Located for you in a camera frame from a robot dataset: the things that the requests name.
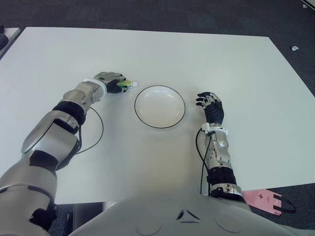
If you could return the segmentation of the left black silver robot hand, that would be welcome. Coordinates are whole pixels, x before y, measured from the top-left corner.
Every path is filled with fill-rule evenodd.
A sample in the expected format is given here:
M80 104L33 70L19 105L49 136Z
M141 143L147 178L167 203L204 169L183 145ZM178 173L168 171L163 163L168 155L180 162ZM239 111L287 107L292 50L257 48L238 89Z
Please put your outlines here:
M100 72L94 76L94 79L101 81L105 85L106 92L112 94L123 92L123 89L117 83L126 80L121 73L116 72Z

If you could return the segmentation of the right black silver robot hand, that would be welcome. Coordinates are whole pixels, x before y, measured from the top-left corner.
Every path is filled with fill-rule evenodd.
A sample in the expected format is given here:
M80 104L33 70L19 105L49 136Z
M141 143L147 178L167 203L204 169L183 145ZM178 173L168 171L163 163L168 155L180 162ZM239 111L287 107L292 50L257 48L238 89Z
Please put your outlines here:
M224 111L222 101L213 92L199 93L196 98L196 105L203 108L206 121L211 124L222 125L224 119Z

